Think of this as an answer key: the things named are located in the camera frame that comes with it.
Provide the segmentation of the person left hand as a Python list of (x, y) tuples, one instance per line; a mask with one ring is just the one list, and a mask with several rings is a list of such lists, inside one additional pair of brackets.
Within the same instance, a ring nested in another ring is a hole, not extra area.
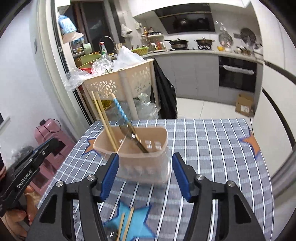
[(27, 217), (29, 225), (31, 225), (38, 212), (38, 208), (35, 205), (35, 199), (33, 197), (34, 193), (35, 191), (31, 186), (28, 186), (25, 189), (24, 195), (27, 201), (26, 211), (17, 209), (9, 210), (1, 218), (10, 234), (16, 240), (25, 240), (28, 234), (28, 232), (20, 225), (20, 222)]

